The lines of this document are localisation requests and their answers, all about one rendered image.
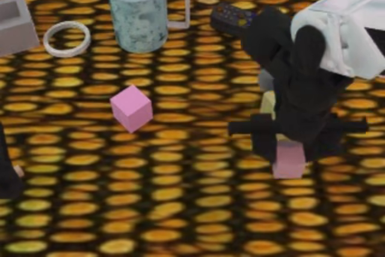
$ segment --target white ring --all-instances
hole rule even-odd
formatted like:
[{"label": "white ring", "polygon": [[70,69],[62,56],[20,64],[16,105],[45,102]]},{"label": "white ring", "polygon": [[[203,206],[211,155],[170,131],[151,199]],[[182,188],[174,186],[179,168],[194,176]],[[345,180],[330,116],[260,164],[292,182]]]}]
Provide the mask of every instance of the white ring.
[{"label": "white ring", "polygon": [[[61,51],[59,49],[54,49],[51,45],[49,45],[49,39],[55,33],[67,28],[78,28],[84,33],[85,35],[84,40],[79,46],[71,49],[64,49]],[[76,21],[64,21],[64,22],[55,24],[54,26],[52,26],[47,30],[43,38],[43,44],[47,52],[53,55],[54,57],[61,57],[61,58],[74,57],[76,55],[83,53],[89,47],[90,43],[91,43],[90,30],[84,24]]]}]

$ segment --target pink cube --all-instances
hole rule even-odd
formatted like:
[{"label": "pink cube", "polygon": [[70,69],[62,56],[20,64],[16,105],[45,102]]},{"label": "pink cube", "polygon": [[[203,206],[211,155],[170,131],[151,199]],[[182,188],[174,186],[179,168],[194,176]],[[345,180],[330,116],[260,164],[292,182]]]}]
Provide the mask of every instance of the pink cube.
[{"label": "pink cube", "polygon": [[113,96],[110,103],[115,119],[129,132],[135,132],[153,117],[151,100],[134,85]]},{"label": "pink cube", "polygon": [[275,179],[300,179],[306,168],[303,145],[296,141],[277,142],[277,159],[273,165]]}]

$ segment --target light blue mug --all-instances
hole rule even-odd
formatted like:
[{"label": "light blue mug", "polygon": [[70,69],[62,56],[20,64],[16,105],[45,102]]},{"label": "light blue mug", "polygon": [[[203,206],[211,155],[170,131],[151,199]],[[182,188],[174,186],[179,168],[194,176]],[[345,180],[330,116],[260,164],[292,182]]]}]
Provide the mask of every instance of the light blue mug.
[{"label": "light blue mug", "polygon": [[187,29],[190,0],[185,0],[185,21],[168,21],[167,0],[109,0],[119,46],[133,53],[159,49],[167,40],[168,28]]}]

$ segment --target black remote control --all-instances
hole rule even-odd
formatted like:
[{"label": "black remote control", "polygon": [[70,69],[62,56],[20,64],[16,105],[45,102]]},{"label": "black remote control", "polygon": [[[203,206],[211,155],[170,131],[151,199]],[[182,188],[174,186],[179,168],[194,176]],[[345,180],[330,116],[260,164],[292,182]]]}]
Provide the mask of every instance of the black remote control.
[{"label": "black remote control", "polygon": [[221,2],[212,9],[211,27],[222,33],[240,37],[257,14]]}]

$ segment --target patterned tablecloth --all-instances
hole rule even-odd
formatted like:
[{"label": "patterned tablecloth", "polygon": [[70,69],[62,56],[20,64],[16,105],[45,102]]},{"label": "patterned tablecloth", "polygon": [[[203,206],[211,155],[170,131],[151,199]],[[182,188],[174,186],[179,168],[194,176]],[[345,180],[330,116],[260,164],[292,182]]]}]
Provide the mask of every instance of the patterned tablecloth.
[{"label": "patterned tablecloth", "polygon": [[[229,120],[259,106],[258,64],[239,40],[213,31],[220,0],[192,0],[192,26],[152,54],[116,45],[108,0],[27,0],[39,36],[77,20],[88,52],[58,59],[43,47],[0,58],[0,119],[26,189],[0,202],[0,255],[364,257],[385,252],[385,79],[357,81],[336,111],[367,116],[371,132],[346,154],[278,181]],[[292,14],[315,0],[227,0]],[[170,0],[170,17],[183,3]],[[69,30],[55,46],[76,46]],[[152,100],[154,120],[128,134],[109,98],[129,84]]]}]

